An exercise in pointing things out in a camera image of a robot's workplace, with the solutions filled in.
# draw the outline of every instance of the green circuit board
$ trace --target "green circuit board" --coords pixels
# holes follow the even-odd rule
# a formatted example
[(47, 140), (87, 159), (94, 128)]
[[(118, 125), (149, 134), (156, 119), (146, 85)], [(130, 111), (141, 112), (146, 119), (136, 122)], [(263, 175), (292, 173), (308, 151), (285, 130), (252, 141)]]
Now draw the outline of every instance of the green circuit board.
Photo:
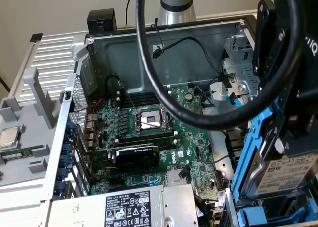
[[(194, 95), (194, 89), (188, 86), (176, 86), (170, 88), (172, 96), (183, 107), (190, 111), (199, 113), (199, 95)], [(191, 94), (193, 99), (187, 101), (186, 94)], [(146, 111), (158, 110), (160, 104), (150, 105), (142, 108)], [(125, 188), (133, 186), (152, 186), (166, 183), (166, 174), (170, 170), (182, 170), (185, 165), (191, 167), (191, 184), (193, 189), (198, 192), (202, 198), (216, 199), (216, 187), (211, 188), (211, 180), (215, 179), (214, 167), (206, 165), (196, 154), (196, 147), (202, 151), (210, 142), (206, 131), (199, 130), (184, 124), (183, 122), (171, 119), (166, 131), (167, 137), (148, 139), (138, 142), (119, 143), (116, 145), (116, 137), (122, 140), (133, 138), (135, 131), (135, 114), (133, 108), (117, 110), (113, 101), (104, 101), (96, 110), (96, 114), (103, 120), (99, 123), (98, 130), (107, 132), (107, 138), (101, 142), (93, 142), (93, 150), (88, 152), (94, 169), (96, 178), (91, 188), (91, 194), (102, 194), (116, 188)], [(177, 131), (177, 136), (173, 136), (173, 131)], [(121, 173), (114, 167), (107, 166), (107, 154), (110, 149), (116, 150), (118, 147), (129, 147), (133, 145), (155, 145), (164, 147), (160, 150), (160, 164), (150, 172), (145, 173)], [(213, 157), (206, 151), (203, 158), (207, 161), (213, 161)]]

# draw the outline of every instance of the white wall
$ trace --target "white wall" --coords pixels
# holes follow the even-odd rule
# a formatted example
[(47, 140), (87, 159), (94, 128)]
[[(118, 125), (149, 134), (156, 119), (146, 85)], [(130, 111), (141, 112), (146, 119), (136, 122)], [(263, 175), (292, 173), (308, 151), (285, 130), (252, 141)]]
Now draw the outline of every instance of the white wall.
[[(160, 0), (146, 0), (146, 22), (158, 15)], [(257, 9), (260, 0), (194, 0), (197, 16)], [(0, 0), (0, 76), (12, 86), (31, 35), (87, 30), (90, 10), (115, 8), (117, 25), (125, 23), (127, 0)], [(128, 23), (135, 23), (131, 0)], [(0, 88), (0, 98), (6, 92)]]

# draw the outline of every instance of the hard drive label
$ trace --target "hard drive label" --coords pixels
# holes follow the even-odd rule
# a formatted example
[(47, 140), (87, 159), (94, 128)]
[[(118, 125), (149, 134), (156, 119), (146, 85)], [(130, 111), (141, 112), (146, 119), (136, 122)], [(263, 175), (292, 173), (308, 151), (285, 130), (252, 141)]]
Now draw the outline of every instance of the hard drive label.
[(150, 191), (106, 198), (105, 227), (150, 226)]
[(294, 158), (283, 156), (271, 161), (257, 189), (257, 194), (291, 190), (298, 187), (318, 155), (308, 154)]

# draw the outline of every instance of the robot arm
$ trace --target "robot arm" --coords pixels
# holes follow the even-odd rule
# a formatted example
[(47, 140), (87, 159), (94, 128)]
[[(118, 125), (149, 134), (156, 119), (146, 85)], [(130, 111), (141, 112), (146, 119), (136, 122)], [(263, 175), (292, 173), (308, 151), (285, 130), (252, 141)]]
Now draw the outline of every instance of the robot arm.
[(193, 0), (161, 0), (158, 25), (171, 25), (196, 20)]

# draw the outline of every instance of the screw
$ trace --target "screw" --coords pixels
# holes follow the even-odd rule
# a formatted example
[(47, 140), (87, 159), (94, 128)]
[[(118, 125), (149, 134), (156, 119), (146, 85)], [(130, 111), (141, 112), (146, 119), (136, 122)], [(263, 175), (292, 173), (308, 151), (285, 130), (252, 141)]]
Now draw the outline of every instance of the screw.
[(278, 39), (279, 39), (280, 41), (283, 41), (283, 37), (284, 37), (284, 34), (283, 34), (283, 33), (280, 33)]

